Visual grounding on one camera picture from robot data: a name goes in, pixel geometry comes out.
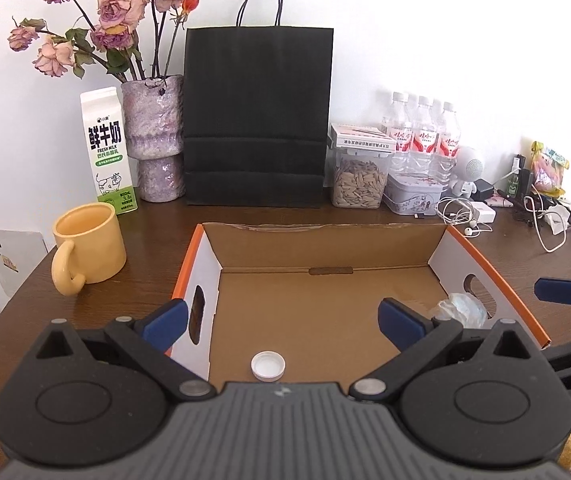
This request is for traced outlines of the white booklet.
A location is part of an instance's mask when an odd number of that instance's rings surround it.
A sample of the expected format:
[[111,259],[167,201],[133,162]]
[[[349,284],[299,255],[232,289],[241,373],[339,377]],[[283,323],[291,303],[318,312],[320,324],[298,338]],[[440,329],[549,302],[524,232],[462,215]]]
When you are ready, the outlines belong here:
[[40,232],[0,230],[0,284],[12,297],[46,256]]

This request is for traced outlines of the yellow ceramic mug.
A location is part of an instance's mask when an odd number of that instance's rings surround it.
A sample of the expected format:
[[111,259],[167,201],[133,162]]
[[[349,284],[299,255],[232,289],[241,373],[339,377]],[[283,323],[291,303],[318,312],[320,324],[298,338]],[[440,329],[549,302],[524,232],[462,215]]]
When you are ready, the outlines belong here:
[[114,278],[126,264],[125,242],[111,204],[87,204],[65,212],[55,221],[53,235],[51,278],[63,296]]

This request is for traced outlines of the small white robot figure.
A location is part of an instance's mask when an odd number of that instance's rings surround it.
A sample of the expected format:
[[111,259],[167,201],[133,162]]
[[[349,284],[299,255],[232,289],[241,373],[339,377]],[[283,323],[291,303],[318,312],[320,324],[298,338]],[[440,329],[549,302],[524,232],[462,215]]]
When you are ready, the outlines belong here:
[[470,198],[477,191],[476,181],[482,177],[483,170],[483,162],[475,157],[458,159],[450,176],[451,194]]

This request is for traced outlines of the water bottle red label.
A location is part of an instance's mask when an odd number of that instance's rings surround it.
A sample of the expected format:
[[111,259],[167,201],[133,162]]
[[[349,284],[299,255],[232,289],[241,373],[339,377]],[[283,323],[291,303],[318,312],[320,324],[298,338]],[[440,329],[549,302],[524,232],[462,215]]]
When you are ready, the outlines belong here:
[[406,110],[407,100],[400,92],[392,94],[382,117],[382,128],[394,144],[391,173],[401,174],[407,167],[412,142],[411,119]]
[[449,182],[456,165],[460,146],[459,116],[455,108],[445,102],[438,118],[438,143],[435,154],[435,178],[439,183]]
[[425,96],[418,96],[409,114],[411,119],[411,145],[408,158],[410,174],[428,174],[437,144],[431,104]]

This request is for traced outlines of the crumpled clear plastic wrap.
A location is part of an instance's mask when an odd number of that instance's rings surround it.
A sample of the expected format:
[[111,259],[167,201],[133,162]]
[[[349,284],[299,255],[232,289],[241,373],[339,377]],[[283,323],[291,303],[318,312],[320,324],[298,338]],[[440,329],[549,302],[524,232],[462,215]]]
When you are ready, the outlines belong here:
[[488,321],[488,312],[482,301],[469,292],[453,292],[430,310],[430,318],[439,321],[455,320],[464,328],[478,330]]

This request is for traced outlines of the purple ceramic vase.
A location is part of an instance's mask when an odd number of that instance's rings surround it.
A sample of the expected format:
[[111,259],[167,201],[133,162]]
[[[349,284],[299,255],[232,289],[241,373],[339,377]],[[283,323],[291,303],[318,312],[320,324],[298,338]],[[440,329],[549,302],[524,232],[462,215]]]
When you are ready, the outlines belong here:
[[122,84],[122,111],[130,158],[136,161],[141,200],[167,203],[184,194],[183,77]]

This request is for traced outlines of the right water bottle red label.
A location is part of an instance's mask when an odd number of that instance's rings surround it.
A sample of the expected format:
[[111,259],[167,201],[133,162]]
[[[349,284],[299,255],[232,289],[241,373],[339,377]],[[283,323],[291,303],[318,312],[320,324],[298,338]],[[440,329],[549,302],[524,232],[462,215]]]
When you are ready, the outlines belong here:
[[438,143],[435,154],[435,178],[439,183],[449,182],[456,165],[460,146],[459,116],[455,108],[445,102],[438,118]]

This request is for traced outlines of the middle water bottle red label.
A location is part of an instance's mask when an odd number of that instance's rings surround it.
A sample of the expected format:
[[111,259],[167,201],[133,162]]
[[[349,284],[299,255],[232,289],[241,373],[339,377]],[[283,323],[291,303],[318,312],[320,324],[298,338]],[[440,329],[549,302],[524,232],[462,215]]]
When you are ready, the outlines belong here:
[[428,174],[437,144],[431,104],[425,96],[418,96],[409,114],[411,119],[411,145],[408,158],[410,174]]

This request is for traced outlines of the clear jar of seeds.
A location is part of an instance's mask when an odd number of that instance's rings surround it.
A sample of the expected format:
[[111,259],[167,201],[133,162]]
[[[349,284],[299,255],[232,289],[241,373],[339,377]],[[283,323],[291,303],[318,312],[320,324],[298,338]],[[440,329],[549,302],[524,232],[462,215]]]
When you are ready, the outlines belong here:
[[332,204],[339,208],[377,209],[389,174],[391,154],[338,148],[333,171]]

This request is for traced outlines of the small white bottle cap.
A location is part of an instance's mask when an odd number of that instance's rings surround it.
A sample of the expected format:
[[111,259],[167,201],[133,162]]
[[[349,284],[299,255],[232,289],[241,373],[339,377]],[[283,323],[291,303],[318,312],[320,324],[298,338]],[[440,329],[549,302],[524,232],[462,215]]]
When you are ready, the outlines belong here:
[[250,360],[250,370],[260,382],[277,382],[287,367],[284,357],[274,351],[261,351]]

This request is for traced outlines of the white charger block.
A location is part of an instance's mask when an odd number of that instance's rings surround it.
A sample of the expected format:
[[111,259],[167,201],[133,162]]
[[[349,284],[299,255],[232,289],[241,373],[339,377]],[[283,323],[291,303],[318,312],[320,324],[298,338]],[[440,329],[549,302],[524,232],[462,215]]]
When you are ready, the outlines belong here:
[[472,202],[473,219],[477,223],[491,224],[496,219],[496,211],[484,202]]

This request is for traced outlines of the grey printed tin box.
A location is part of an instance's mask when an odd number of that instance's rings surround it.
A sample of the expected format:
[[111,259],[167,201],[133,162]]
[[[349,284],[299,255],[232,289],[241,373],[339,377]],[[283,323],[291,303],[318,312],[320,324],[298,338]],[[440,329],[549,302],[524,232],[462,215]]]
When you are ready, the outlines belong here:
[[432,217],[444,187],[425,174],[389,174],[383,203],[400,216]]

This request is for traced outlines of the red white flat box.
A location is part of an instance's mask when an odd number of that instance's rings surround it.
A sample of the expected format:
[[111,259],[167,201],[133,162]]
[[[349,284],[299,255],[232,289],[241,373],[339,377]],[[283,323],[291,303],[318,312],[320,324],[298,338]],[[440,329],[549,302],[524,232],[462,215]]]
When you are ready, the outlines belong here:
[[393,139],[374,127],[332,124],[330,139],[333,148],[355,148],[382,153],[396,151]]

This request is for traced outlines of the orange cardboard box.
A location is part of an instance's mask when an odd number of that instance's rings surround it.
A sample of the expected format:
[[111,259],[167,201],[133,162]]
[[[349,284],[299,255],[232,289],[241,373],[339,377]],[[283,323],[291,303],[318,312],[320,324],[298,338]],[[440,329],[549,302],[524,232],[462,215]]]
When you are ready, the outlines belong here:
[[549,344],[517,293],[451,226],[203,223],[174,286],[190,316],[168,356],[221,387],[251,380],[253,356],[270,350],[284,357],[287,382],[348,387],[397,352],[379,329],[384,298],[427,314],[471,278],[499,318]]

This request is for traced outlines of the white green milk carton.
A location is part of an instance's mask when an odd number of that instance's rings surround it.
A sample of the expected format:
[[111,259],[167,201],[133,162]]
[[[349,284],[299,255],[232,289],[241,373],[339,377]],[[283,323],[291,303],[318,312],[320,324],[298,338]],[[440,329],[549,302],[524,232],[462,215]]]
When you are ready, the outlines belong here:
[[108,87],[80,94],[84,140],[99,202],[111,204],[116,214],[138,208],[132,182],[117,89]]

